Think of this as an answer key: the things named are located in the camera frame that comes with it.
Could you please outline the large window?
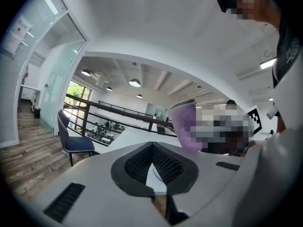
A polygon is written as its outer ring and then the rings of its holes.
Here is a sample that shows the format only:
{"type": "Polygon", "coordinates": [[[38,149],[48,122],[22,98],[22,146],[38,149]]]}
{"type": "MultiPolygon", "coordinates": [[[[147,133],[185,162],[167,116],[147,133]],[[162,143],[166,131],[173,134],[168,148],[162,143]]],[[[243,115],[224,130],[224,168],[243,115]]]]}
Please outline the large window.
{"type": "MultiPolygon", "coordinates": [[[[83,100],[89,100],[92,90],[78,84],[74,81],[71,81],[67,94],[81,98],[83,100]]],[[[74,98],[68,96],[65,97],[63,111],[66,116],[70,119],[69,127],[75,131],[82,132],[83,119],[85,116],[84,109],[87,107],[87,104],[81,101],[78,101],[74,98]]]]}

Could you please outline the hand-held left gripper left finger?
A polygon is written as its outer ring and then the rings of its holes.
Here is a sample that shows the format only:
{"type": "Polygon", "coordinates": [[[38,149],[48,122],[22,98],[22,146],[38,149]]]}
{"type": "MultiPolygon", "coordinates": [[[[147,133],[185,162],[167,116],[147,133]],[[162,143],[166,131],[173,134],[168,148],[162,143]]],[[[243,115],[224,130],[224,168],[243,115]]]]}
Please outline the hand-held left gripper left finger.
{"type": "Polygon", "coordinates": [[[154,190],[146,185],[152,154],[153,143],[147,142],[118,158],[111,167],[113,182],[130,196],[154,200],[154,190]]]}

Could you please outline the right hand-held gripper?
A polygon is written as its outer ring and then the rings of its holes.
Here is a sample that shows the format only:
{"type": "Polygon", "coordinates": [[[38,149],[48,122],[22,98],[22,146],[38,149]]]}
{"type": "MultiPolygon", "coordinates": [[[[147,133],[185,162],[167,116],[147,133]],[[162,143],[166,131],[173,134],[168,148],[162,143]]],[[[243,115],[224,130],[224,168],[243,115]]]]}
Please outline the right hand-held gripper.
{"type": "Polygon", "coordinates": [[[257,105],[254,105],[251,108],[243,111],[243,114],[247,117],[249,121],[250,137],[253,137],[257,133],[262,131],[262,123],[257,105]]]}

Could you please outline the long ceiling light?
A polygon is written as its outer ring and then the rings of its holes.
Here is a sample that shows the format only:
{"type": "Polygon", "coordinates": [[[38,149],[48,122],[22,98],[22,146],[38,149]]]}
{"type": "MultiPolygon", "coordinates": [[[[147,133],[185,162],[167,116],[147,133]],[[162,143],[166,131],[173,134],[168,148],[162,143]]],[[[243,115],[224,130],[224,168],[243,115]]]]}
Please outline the long ceiling light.
{"type": "Polygon", "coordinates": [[[275,64],[275,62],[276,62],[276,58],[272,58],[270,60],[264,61],[260,64],[260,68],[264,70],[266,68],[272,67],[275,64]]]}

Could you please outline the purple grey cloth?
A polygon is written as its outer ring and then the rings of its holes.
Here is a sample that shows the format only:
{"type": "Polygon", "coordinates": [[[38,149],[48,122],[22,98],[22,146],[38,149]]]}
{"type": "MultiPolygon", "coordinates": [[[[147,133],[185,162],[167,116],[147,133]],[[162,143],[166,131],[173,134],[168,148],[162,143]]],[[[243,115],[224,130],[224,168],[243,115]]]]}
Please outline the purple grey cloth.
{"type": "Polygon", "coordinates": [[[170,116],[175,134],[183,148],[203,151],[208,148],[202,138],[196,136],[196,102],[189,99],[173,105],[170,116]]]}

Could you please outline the person's black shirt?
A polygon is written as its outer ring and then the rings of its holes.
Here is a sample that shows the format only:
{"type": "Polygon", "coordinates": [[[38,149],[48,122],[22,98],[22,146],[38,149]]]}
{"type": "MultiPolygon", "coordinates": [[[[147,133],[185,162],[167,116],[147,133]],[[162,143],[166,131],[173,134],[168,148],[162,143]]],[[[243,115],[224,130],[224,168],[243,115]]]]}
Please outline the person's black shirt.
{"type": "Polygon", "coordinates": [[[273,86],[276,87],[296,61],[301,48],[299,37],[293,32],[287,20],[281,16],[276,61],[272,67],[273,86]]]}

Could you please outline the frosted glass door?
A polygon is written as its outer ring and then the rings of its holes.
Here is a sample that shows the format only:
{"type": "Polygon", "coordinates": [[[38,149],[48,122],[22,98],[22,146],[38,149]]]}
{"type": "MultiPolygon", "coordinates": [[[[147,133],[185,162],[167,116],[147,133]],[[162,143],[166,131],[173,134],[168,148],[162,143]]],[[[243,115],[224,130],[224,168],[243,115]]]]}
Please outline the frosted glass door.
{"type": "Polygon", "coordinates": [[[41,67],[40,122],[52,134],[57,128],[57,108],[66,76],[84,44],[81,39],[52,48],[41,67]]]}

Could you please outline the crowd of people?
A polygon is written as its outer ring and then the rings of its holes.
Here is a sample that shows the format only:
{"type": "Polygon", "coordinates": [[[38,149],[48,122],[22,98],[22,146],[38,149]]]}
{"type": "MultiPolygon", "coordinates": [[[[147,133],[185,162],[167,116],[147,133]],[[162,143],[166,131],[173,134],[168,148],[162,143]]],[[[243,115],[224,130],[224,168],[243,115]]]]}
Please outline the crowd of people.
{"type": "Polygon", "coordinates": [[[125,130],[125,127],[118,124],[114,123],[113,121],[105,120],[102,122],[95,122],[93,125],[92,131],[101,133],[101,132],[117,132],[121,133],[125,130]]]}

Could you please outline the blue chair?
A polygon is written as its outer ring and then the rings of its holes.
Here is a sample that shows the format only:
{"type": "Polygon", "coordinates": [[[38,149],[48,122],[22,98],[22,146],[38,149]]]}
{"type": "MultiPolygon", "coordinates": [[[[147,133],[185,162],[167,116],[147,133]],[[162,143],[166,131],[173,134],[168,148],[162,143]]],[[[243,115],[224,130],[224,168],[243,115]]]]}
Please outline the blue chair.
{"type": "Polygon", "coordinates": [[[89,137],[69,136],[67,129],[70,119],[64,114],[62,109],[58,112],[57,119],[62,148],[69,154],[71,167],[73,167],[72,154],[88,153],[89,157],[95,155],[95,147],[89,137]]]}

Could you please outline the white paper notice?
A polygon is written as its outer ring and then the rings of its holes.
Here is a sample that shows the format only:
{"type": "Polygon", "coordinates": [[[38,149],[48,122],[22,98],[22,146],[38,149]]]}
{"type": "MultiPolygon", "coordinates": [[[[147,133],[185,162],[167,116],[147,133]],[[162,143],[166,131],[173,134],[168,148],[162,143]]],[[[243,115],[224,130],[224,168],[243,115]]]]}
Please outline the white paper notice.
{"type": "Polygon", "coordinates": [[[32,25],[21,15],[6,32],[1,42],[1,47],[14,55],[22,40],[32,28],[32,25]]]}

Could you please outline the black metal railing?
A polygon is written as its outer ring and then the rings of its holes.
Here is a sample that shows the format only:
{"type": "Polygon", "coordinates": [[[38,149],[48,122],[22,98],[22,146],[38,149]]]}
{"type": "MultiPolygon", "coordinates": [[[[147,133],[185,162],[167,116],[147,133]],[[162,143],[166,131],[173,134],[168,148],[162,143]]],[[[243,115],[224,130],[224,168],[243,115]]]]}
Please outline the black metal railing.
{"type": "Polygon", "coordinates": [[[142,113],[142,112],[139,112],[139,111],[136,111],[136,110],[132,110],[132,109],[120,107],[120,106],[117,106],[117,105],[105,103],[105,102],[103,102],[103,101],[98,101],[98,103],[99,103],[100,105],[104,105],[104,106],[107,106],[107,107],[110,107],[110,108],[114,108],[114,109],[117,109],[117,110],[119,110],[119,111],[124,111],[124,112],[130,113],[130,114],[140,115],[140,116],[149,117],[149,118],[152,118],[152,117],[153,117],[153,115],[151,115],[151,114],[142,113]]]}

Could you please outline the wooden handrail black railing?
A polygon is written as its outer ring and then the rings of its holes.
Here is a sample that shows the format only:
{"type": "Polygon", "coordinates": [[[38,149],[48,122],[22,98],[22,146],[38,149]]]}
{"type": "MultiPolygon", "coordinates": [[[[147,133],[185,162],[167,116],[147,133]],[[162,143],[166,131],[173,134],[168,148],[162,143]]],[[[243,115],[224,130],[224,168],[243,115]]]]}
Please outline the wooden handrail black railing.
{"type": "Polygon", "coordinates": [[[83,119],[82,132],[78,132],[68,127],[70,130],[81,136],[89,137],[93,142],[108,147],[119,135],[121,135],[126,129],[132,128],[136,130],[156,133],[161,136],[175,137],[174,131],[172,133],[166,133],[165,130],[174,130],[171,121],[160,121],[156,117],[143,117],[140,115],[135,115],[127,113],[124,111],[119,111],[114,108],[110,108],[104,105],[100,105],[98,102],[92,102],[89,100],[83,100],[72,95],[66,95],[70,98],[74,98],[78,101],[87,104],[84,109],[85,116],[83,119]],[[105,120],[113,121],[125,127],[125,130],[121,133],[117,132],[93,132],[92,128],[95,122],[102,122],[105,120]]]}

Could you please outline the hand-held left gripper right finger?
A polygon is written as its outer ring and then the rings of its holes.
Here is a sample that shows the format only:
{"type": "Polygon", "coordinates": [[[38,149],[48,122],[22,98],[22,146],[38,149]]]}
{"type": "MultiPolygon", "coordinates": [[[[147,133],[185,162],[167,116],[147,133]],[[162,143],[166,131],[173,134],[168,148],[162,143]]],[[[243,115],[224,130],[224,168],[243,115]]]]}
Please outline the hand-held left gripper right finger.
{"type": "Polygon", "coordinates": [[[173,226],[188,218],[177,210],[173,196],[191,189],[198,178],[198,167],[192,160],[156,142],[152,144],[152,163],[167,187],[165,219],[173,226]]]}

